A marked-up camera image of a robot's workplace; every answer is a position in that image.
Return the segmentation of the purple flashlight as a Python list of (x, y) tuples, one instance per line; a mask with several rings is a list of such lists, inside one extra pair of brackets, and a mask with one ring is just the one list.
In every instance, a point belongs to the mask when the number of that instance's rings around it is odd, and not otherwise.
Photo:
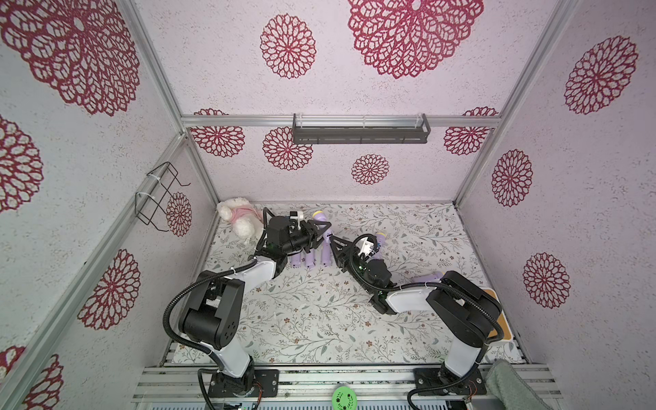
[(325, 267), (330, 267), (333, 262), (331, 245), (324, 243), (321, 249), (321, 263)]
[(378, 232), (376, 234), (376, 239), (378, 244), (378, 252), (381, 252), (386, 243), (386, 235), (382, 232)]
[(331, 222), (329, 222), (326, 214), (322, 210), (318, 210), (313, 214), (313, 219), (320, 227), (324, 241), (329, 244), (333, 232), (331, 230)]
[(316, 262), (315, 262), (315, 251), (314, 251), (313, 249), (311, 249), (311, 251), (309, 251), (309, 252), (307, 252), (307, 253), (305, 254), (305, 256), (304, 256), (304, 263), (305, 263), (305, 267), (306, 267), (308, 270), (312, 270), (312, 269), (315, 268), (315, 266), (316, 266)]
[(292, 268), (300, 268), (302, 266), (302, 253), (295, 253), (290, 256), (290, 266)]

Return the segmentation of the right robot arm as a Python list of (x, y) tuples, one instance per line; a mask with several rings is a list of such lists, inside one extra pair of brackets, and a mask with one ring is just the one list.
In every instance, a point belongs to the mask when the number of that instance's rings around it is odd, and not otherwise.
[(485, 393), (480, 364), (490, 345), (505, 336), (499, 323), (502, 306), (495, 297), (456, 271), (433, 282), (393, 283), (385, 262), (375, 257), (380, 246), (372, 234), (353, 241), (328, 235), (326, 241), (338, 268), (372, 295), (370, 304), (380, 314), (432, 312), (452, 333), (439, 369), (416, 372), (416, 387), (407, 394), (410, 408), (418, 408), (415, 396)]

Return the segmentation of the purple flashlight by right arm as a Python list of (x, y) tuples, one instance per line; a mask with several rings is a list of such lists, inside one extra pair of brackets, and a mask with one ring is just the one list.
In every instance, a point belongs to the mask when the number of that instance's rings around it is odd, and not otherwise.
[(442, 272), (435, 272), (427, 274), (424, 276), (419, 276), (411, 280), (412, 283), (424, 284), (424, 283), (437, 283), (440, 282), (443, 277)]

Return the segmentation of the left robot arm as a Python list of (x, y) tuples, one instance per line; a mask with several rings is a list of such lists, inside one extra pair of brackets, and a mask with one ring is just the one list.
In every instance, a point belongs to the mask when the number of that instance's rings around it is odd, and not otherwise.
[(205, 354), (216, 365), (197, 372), (208, 405), (205, 374), (212, 376), (221, 395), (264, 395), (254, 359), (236, 338), (244, 295), (280, 276), (290, 257), (319, 248), (330, 228), (327, 220), (306, 219), (296, 211), (280, 216), (265, 208), (263, 232), (246, 264), (218, 273), (202, 272), (167, 304), (162, 316), (167, 336)]

